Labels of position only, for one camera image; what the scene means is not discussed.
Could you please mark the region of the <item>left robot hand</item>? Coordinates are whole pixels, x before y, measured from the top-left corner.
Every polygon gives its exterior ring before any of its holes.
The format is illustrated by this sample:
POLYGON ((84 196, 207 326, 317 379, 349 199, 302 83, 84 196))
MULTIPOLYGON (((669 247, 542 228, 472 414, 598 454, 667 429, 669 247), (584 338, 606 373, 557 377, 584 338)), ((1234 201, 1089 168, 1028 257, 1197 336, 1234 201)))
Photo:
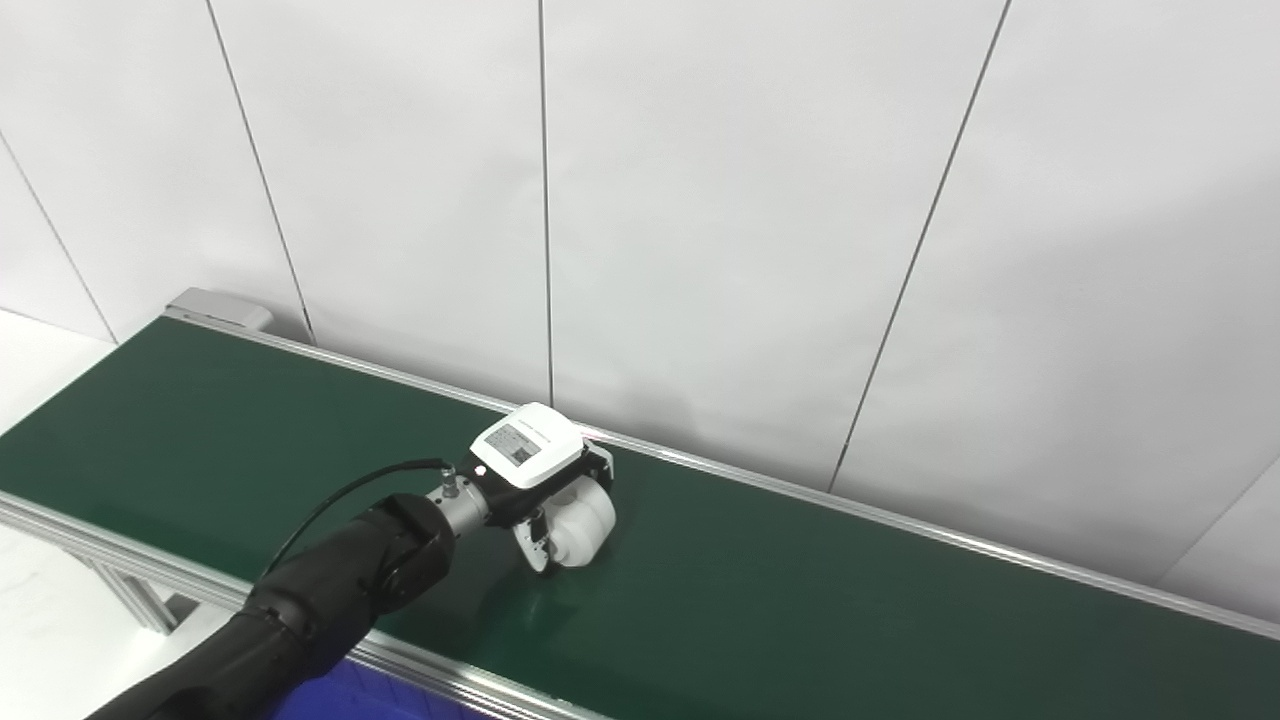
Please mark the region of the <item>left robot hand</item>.
POLYGON ((612 452, 547 405, 525 404, 486 428, 462 474, 485 525, 509 532, 540 575, 585 568, 616 528, 612 452))

